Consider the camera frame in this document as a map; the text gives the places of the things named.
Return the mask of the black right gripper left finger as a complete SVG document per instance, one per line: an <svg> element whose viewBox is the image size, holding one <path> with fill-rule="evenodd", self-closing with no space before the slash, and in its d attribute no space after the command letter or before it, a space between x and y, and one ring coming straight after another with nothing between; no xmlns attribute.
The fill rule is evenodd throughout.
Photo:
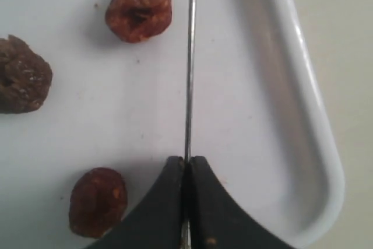
<svg viewBox="0 0 373 249"><path fill-rule="evenodd" d="M180 248L184 160L170 156L138 205L91 249Z"/></svg>

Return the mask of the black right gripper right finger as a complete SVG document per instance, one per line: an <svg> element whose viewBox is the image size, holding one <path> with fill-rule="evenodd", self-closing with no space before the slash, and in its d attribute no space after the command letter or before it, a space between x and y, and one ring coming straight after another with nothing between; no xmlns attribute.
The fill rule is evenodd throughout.
<svg viewBox="0 0 373 249"><path fill-rule="evenodd" d="M291 248L246 213L203 156L188 163L188 216L192 248Z"/></svg>

